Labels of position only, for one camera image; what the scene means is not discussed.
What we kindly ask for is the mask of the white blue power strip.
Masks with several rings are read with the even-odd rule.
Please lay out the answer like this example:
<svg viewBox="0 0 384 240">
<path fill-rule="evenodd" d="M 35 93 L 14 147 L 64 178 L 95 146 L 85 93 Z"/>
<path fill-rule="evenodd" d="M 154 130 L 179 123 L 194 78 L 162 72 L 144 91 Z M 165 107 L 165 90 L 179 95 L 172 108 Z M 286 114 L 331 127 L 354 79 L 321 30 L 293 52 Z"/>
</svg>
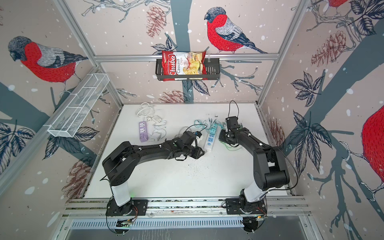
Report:
<svg viewBox="0 0 384 240">
<path fill-rule="evenodd" d="M 210 131 L 210 133 L 208 134 L 207 140 L 205 142 L 205 145 L 204 145 L 204 151 L 206 151 L 206 152 L 212 151 L 213 145 L 215 142 L 215 138 L 216 138 L 216 132 Z"/>
</svg>

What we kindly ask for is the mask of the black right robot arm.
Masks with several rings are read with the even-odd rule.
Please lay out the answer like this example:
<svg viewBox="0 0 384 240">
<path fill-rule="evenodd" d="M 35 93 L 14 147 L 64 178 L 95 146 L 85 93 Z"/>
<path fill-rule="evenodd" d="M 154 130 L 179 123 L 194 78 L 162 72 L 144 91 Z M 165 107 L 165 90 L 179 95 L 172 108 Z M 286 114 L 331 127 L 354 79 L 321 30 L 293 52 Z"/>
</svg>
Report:
<svg viewBox="0 0 384 240">
<path fill-rule="evenodd" d="M 268 192 L 279 190 L 290 183 L 285 157 L 279 148 L 263 143 L 238 123 L 238 117 L 226 118 L 226 130 L 221 130 L 219 141 L 234 148 L 241 146 L 253 156 L 254 181 L 239 195 L 240 210 L 244 214 L 260 213 Z"/>
</svg>

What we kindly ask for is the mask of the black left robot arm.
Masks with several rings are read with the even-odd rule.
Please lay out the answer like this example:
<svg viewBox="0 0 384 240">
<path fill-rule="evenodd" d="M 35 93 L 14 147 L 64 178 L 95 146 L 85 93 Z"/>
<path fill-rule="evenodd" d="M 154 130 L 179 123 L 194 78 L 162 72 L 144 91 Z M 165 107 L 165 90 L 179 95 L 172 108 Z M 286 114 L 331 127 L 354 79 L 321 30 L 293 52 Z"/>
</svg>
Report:
<svg viewBox="0 0 384 240">
<path fill-rule="evenodd" d="M 143 216 L 146 210 L 140 210 L 129 193 L 128 179 L 139 164 L 155 160 L 184 161 L 188 157 L 199 159 L 205 152 L 198 146 L 202 133 L 184 131 L 180 137 L 163 143 L 138 146 L 129 141 L 121 143 L 102 162 L 105 176 L 109 182 L 112 199 L 107 204 L 106 216 Z"/>
</svg>

